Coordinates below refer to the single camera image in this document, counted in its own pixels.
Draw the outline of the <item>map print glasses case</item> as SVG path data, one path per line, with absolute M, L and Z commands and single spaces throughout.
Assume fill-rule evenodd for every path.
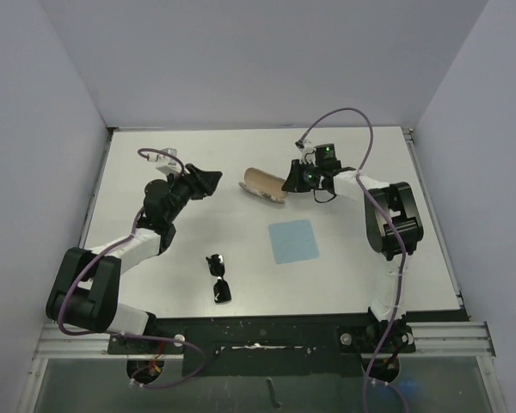
M 282 189 L 285 180 L 266 171 L 247 168 L 243 180 L 238 184 L 243 190 L 264 200 L 277 204 L 283 204 L 286 200 L 286 191 Z

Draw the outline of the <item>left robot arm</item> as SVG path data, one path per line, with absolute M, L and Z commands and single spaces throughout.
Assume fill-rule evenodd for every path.
M 167 179 L 149 182 L 143 205 L 129 234 L 93 249 L 67 250 L 45 307 L 46 316 L 70 336 L 65 326 L 92 333 L 127 334 L 127 343 L 140 354 L 149 353 L 158 340 L 149 326 L 152 315 L 119 303 L 120 278 L 141 262 L 160 256 L 175 236 L 174 221 L 191 200 L 202 200 L 216 191 L 220 171 L 204 171 L 188 163 Z

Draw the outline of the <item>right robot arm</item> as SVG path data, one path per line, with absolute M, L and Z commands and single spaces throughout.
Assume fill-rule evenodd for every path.
M 370 311 L 379 322 L 365 331 L 368 346 L 384 352 L 396 342 L 396 331 L 386 322 L 405 314 L 402 289 L 407 258 L 414 254 L 424 237 L 413 190 L 407 182 L 381 182 L 355 168 L 342 166 L 332 144 L 314 146 L 305 140 L 296 146 L 301 156 L 292 160 L 282 190 L 287 193 L 326 191 L 334 199 L 361 200 L 366 239 L 372 250 L 387 262 L 400 258 L 393 269 L 377 278 Z

